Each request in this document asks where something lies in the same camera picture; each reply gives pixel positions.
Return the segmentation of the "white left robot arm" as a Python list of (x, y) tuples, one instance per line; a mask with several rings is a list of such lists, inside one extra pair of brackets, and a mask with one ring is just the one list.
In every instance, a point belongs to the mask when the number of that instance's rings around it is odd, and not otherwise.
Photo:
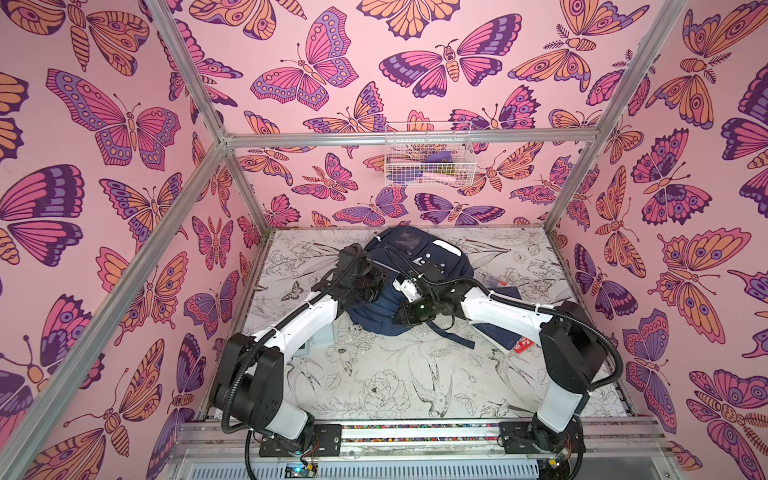
[(275, 325), (252, 336), (232, 335), (210, 388), (225, 434), (247, 430), (280, 438), (294, 451), (313, 442), (314, 417), (284, 398), (285, 365), (300, 347), (349, 308), (378, 299), (384, 274), (359, 244), (338, 252), (334, 269), (312, 294)]

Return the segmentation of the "navy blue student backpack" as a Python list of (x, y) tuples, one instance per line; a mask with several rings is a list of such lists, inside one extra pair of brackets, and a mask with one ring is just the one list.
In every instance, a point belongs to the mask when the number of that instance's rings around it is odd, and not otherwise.
[(434, 323), (439, 304), (447, 300), (447, 282), (474, 276), (460, 248), (416, 227), (397, 226), (374, 237), (365, 250), (383, 272), (384, 283), (377, 300), (348, 310), (353, 323), (390, 337), (425, 324), (444, 339), (475, 347), (474, 341)]

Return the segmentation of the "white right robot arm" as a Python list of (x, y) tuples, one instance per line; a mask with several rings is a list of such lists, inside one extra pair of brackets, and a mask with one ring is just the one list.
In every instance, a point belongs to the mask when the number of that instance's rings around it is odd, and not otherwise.
[(402, 273), (393, 287), (404, 297), (396, 319), (427, 323), (438, 315), (490, 324), (539, 346), (548, 386), (531, 418), (523, 445), (554, 454), (566, 445), (566, 431), (580, 419), (592, 392), (616, 383), (624, 361), (610, 339), (576, 303), (529, 303), (493, 291), (474, 278), (439, 280), (431, 265), (421, 273)]

